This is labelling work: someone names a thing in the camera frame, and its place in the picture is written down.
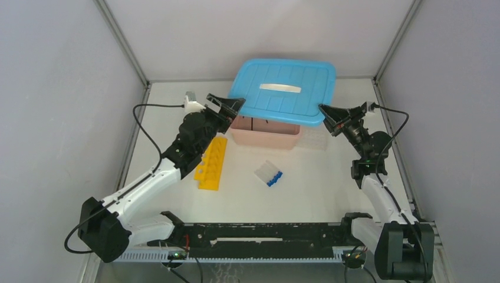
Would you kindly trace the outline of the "blue plastic box lid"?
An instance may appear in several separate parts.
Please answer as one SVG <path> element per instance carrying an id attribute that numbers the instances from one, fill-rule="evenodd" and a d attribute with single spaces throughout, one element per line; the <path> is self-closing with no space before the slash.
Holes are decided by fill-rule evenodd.
<path id="1" fill-rule="evenodd" d="M 319 106 L 333 100 L 336 68 L 329 62 L 255 58 L 239 69 L 228 98 L 243 98 L 240 115 L 314 127 Z"/>

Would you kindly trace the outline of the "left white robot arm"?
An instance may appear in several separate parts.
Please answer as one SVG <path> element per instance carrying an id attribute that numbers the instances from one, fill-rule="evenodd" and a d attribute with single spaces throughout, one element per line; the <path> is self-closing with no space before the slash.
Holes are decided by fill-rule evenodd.
<path id="1" fill-rule="evenodd" d="M 102 200 L 87 199 L 81 207 L 80 222 L 72 230 L 103 262 L 118 259 L 129 247 L 163 239 L 171 246 L 183 241 L 181 226 L 163 215 L 133 222 L 133 216 L 149 200 L 180 182 L 202 162 L 202 156 L 217 134 L 224 134 L 238 116 L 246 100 L 208 94 L 206 99 L 218 111 L 194 100 L 186 93 L 186 115 L 179 132 L 166 149 L 157 149 L 159 161 L 128 186 Z"/>

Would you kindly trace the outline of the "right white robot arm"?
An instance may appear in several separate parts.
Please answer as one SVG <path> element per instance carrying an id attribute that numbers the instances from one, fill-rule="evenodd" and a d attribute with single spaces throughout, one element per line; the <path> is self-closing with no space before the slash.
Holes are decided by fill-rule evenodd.
<path id="1" fill-rule="evenodd" d="M 345 136 L 358 153 L 359 158 L 351 164 L 351 178 L 368 197 L 380 221 L 376 223 L 368 213 L 348 213 L 344 217 L 348 225 L 341 228 L 341 239 L 347 245 L 361 242 L 372 251 L 380 279 L 429 282 L 433 276 L 433 228 L 421 223 L 398 202 L 385 168 L 397 134 L 369 133 L 364 126 L 368 113 L 385 108 L 371 102 L 354 108 L 326 104 L 318 108 L 330 134 Z"/>

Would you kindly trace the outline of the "black wire ring stand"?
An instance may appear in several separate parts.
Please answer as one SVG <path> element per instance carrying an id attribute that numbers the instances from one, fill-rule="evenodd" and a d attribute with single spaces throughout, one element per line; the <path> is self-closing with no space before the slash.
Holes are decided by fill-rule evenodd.
<path id="1" fill-rule="evenodd" d="M 281 128 L 281 123 L 277 121 L 241 116 L 241 128 L 243 130 L 275 133 Z"/>

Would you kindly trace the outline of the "yellow test tube rack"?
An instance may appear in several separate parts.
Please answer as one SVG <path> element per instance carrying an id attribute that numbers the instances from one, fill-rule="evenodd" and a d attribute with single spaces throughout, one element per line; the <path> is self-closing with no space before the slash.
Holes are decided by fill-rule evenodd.
<path id="1" fill-rule="evenodd" d="M 219 190 L 227 142 L 225 137 L 215 137 L 202 155 L 193 177 L 198 181 L 198 189 Z"/>

